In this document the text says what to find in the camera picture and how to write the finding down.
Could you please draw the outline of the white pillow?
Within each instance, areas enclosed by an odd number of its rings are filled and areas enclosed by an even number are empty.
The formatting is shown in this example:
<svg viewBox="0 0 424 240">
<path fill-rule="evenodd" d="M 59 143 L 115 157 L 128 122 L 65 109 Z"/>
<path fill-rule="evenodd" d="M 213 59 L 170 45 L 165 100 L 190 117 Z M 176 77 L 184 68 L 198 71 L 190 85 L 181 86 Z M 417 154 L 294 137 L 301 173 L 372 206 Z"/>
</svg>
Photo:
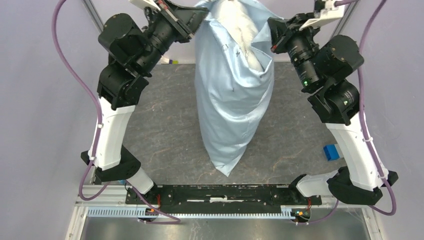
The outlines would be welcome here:
<svg viewBox="0 0 424 240">
<path fill-rule="evenodd" d="M 251 43 L 259 31 L 248 16 L 248 11 L 242 2 L 239 0 L 219 0 L 214 5 L 213 15 L 238 44 L 248 66 L 253 70 L 262 72 L 263 67 L 251 47 Z"/>
</svg>

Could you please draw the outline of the light blue pillowcase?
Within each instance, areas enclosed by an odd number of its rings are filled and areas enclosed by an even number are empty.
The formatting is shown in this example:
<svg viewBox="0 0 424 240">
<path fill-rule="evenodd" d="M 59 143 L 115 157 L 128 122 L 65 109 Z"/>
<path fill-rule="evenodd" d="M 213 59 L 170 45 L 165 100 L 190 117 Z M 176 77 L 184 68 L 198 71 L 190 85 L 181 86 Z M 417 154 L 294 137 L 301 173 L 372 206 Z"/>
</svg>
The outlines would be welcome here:
<svg viewBox="0 0 424 240">
<path fill-rule="evenodd" d="M 275 83 L 271 31 L 274 14 L 260 1 L 239 0 L 258 29 L 251 48 L 263 71 L 251 69 L 239 45 L 214 17 L 219 0 L 201 0 L 209 10 L 195 35 L 195 94 L 201 137 L 210 161 L 229 176 L 266 113 Z"/>
</svg>

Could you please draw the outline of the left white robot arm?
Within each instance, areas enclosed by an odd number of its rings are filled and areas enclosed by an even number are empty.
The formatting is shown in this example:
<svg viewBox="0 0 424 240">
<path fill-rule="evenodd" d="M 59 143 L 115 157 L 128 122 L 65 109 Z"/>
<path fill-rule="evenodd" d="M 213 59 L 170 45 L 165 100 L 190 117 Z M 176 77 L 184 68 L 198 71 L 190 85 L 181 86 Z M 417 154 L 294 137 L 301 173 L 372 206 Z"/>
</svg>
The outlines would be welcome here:
<svg viewBox="0 0 424 240">
<path fill-rule="evenodd" d="M 169 0 L 135 0 L 148 24 L 138 27 L 127 13 L 110 17 L 98 36 L 107 50 L 108 65 L 101 71 L 96 102 L 100 115 L 92 145 L 81 153 L 95 167 L 102 182 L 128 181 L 145 204 L 157 190 L 141 162 L 123 145 L 127 125 L 153 68 L 173 43 L 188 43 L 206 18 L 206 7 L 181 6 Z"/>
</svg>

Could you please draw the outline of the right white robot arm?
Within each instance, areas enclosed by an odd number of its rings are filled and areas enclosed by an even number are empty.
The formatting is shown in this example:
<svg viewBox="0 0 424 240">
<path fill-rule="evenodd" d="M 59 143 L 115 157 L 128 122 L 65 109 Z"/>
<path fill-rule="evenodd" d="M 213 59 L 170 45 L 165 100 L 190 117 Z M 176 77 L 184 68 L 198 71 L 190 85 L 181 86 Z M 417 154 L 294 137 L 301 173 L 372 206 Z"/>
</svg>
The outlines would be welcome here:
<svg viewBox="0 0 424 240">
<path fill-rule="evenodd" d="M 399 177 L 375 163 L 360 123 L 360 92 L 347 81 L 364 58 L 346 35 L 336 35 L 324 46 L 315 43 L 319 29 L 303 27 L 312 17 L 313 13 L 288 20 L 270 17 L 271 51 L 289 55 L 302 92 L 309 94 L 312 109 L 334 136 L 346 166 L 327 174 L 298 176 L 290 183 L 288 196 L 295 204 L 313 196 L 333 196 L 345 204 L 373 206 L 382 198 L 382 188 Z"/>
</svg>

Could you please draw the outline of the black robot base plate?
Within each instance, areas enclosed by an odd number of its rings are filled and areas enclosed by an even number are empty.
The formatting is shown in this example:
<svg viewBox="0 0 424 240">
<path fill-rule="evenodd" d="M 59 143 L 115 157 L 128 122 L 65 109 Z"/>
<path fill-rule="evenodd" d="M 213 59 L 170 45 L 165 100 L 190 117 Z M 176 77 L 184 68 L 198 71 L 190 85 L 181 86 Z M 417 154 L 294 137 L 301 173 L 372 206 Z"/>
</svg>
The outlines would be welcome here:
<svg viewBox="0 0 424 240">
<path fill-rule="evenodd" d="M 163 184 L 143 197 L 167 214 L 277 214 L 281 206 L 322 204 L 286 184 Z"/>
</svg>

